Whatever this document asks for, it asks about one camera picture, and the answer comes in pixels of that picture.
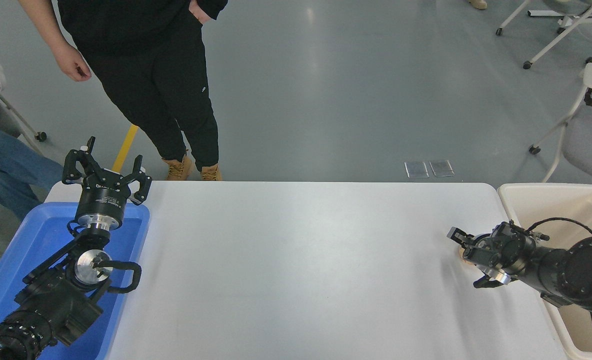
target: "black shirt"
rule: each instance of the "black shirt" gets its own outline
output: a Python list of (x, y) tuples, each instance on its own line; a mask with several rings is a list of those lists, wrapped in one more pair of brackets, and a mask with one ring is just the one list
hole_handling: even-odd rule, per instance
[[(129, 53), (147, 48), (187, 18), (190, 0), (58, 0), (62, 25), (85, 52)], [(228, 0), (198, 0), (212, 19)]]

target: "white chair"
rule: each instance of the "white chair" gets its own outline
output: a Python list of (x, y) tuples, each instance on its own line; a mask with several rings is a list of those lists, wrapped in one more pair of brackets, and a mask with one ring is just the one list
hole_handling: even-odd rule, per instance
[(588, 89), (592, 89), (592, 63), (586, 64), (584, 68), (582, 89), (571, 109), (545, 136), (529, 147), (532, 155), (538, 154), (541, 151), (540, 144), (556, 130), (561, 129), (554, 162), (543, 178), (543, 183), (554, 173), (561, 161), (561, 155), (573, 166), (592, 175), (592, 107), (583, 103)]
[[(29, 130), (29, 132), (23, 128), (18, 120), (21, 121), (22, 125)], [(0, 129), (3, 132), (10, 134), (17, 138), (22, 135), (29, 146), (38, 154), (44, 156), (43, 152), (36, 146), (36, 141), (44, 142), (47, 139), (45, 132), (36, 132), (27, 120), (6, 100), (3, 95), (0, 94)]]
[[(536, 54), (531, 59), (525, 61), (522, 64), (523, 69), (529, 69), (532, 65), (538, 61), (545, 53), (547, 53), (551, 48), (553, 48), (556, 44), (559, 43), (564, 37), (568, 36), (570, 32), (572, 32), (578, 25), (581, 24), (592, 24), (592, 0), (542, 0), (547, 7), (554, 10), (555, 12), (564, 16), (562, 22), (564, 23), (566, 19), (571, 19), (572, 23), (568, 27), (559, 27), (559, 35), (553, 39), (543, 50), (541, 50), (538, 54)], [(523, 11), (525, 7), (532, 0), (524, 0), (520, 6), (513, 13), (501, 23), (500, 27), (496, 30), (496, 35), (501, 36), (503, 34), (503, 29), (517, 16), (518, 13)], [(587, 57), (585, 60), (586, 63), (592, 62), (592, 56)]]

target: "person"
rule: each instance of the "person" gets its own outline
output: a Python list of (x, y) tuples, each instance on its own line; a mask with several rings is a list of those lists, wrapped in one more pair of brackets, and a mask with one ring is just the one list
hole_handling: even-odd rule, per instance
[(469, 0), (474, 9), (485, 10), (488, 8), (488, 3), (485, 0)]
[[(0, 63), (0, 91), (6, 78)], [(63, 176), (58, 162), (38, 155), (14, 136), (0, 130), (0, 204), (10, 209), (18, 219), (39, 205), (30, 185), (49, 189)]]
[(218, 126), (209, 98), (202, 26), (227, 0), (18, 0), (56, 63), (75, 82), (91, 77), (130, 123), (152, 141), (169, 166), (167, 180), (193, 168), (183, 133), (203, 180), (222, 180)]

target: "blue plastic bin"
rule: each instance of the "blue plastic bin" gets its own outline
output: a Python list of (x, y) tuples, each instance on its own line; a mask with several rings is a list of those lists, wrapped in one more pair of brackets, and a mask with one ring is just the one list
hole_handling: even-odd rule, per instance
[[(72, 241), (67, 223), (76, 214), (78, 203), (48, 202), (31, 210), (22, 221), (0, 260), (0, 322), (18, 309), (14, 297), (24, 287), (23, 278), (40, 263)], [(113, 260), (138, 262), (147, 235), (150, 212), (144, 205), (128, 203), (122, 226), (111, 231), (104, 250)], [(131, 271), (113, 271), (112, 285), (126, 287)], [(40, 360), (102, 360), (111, 346), (125, 297), (129, 294), (106, 293), (98, 301), (103, 312), (86, 333), (72, 346), (59, 342), (48, 346)]]

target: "tan boot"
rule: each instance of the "tan boot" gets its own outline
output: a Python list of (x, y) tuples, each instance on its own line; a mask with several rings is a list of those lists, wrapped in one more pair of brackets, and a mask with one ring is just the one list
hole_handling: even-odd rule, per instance
[(222, 182), (223, 180), (223, 174), (218, 169), (218, 164), (203, 166), (200, 171), (200, 177), (207, 182)]
[(485, 0), (469, 0), (472, 7), (479, 10), (485, 10), (488, 8), (488, 3)]
[(182, 157), (182, 161), (178, 161), (176, 159), (163, 159), (163, 161), (169, 166), (169, 172), (167, 173), (167, 178), (165, 180), (171, 180), (175, 182), (187, 180), (189, 173), (192, 172), (192, 166), (194, 165), (192, 160), (187, 157), (187, 155)]

